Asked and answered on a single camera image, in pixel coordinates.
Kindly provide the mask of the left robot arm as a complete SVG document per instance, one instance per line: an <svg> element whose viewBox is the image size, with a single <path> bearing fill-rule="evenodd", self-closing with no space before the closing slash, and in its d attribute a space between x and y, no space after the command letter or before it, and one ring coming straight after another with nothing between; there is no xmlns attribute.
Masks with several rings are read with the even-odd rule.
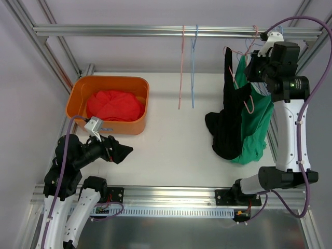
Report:
<svg viewBox="0 0 332 249"><path fill-rule="evenodd" d="M103 159L119 164L133 152L113 136L90 136L82 143L75 134L58 140L52 166L44 178L44 216L36 248L77 248L83 228L97 204L108 205L107 180L89 176L83 186L81 169Z"/></svg>

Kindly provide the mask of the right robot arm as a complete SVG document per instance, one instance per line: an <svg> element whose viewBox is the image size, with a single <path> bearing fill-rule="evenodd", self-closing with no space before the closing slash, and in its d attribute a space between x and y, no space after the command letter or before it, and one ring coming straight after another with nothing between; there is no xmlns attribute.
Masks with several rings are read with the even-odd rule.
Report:
<svg viewBox="0 0 332 249"><path fill-rule="evenodd" d="M267 85L276 113L278 152L275 166L261 167L256 175L235 181L230 191L236 205L276 189L303 186L309 193L310 184L319 179L306 154L310 84L307 77L296 75L299 53L296 43L277 41L266 52L255 51L245 69L250 82Z"/></svg>

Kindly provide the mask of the black tank top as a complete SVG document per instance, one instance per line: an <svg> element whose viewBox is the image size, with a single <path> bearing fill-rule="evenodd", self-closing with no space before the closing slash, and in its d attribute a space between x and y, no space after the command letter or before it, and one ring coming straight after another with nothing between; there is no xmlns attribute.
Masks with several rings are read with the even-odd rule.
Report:
<svg viewBox="0 0 332 249"><path fill-rule="evenodd" d="M236 89L232 71L232 51L225 51L223 109L205 115L205 124L213 137L212 149L226 160L237 158L242 151L241 124L242 110L250 99L251 85L246 83Z"/></svg>

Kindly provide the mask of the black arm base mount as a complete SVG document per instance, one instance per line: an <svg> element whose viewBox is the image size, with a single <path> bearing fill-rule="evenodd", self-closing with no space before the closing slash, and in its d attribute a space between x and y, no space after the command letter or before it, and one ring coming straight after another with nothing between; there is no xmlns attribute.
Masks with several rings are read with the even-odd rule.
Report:
<svg viewBox="0 0 332 249"><path fill-rule="evenodd" d="M123 203L125 189L122 187L108 187L106 200L109 202Z"/></svg>

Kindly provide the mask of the pink wire hanger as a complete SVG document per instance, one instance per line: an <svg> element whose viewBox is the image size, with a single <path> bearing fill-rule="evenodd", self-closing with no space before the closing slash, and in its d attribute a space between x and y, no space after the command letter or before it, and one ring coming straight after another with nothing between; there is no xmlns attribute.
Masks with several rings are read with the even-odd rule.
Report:
<svg viewBox="0 0 332 249"><path fill-rule="evenodd" d="M178 110L181 108L182 102L182 86L183 86L183 63L184 63L184 44L185 44L185 26L182 25L182 43L181 43L181 68L179 81Z"/></svg>

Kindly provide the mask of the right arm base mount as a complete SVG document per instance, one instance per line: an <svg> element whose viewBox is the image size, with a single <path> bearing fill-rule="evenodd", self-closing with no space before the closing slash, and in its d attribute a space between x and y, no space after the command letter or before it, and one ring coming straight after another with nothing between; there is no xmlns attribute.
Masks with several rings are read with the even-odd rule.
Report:
<svg viewBox="0 0 332 249"><path fill-rule="evenodd" d="M217 206L261 206L261 198L256 195L238 195L231 189L214 190L215 203Z"/></svg>

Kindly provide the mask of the red tank top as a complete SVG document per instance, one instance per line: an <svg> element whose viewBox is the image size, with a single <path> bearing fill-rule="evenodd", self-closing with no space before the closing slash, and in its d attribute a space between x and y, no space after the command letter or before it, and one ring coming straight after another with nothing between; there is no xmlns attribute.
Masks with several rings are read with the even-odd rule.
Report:
<svg viewBox="0 0 332 249"><path fill-rule="evenodd" d="M88 118L94 116L103 121L132 122L140 119L144 112L145 105L130 92L99 91L87 100Z"/></svg>

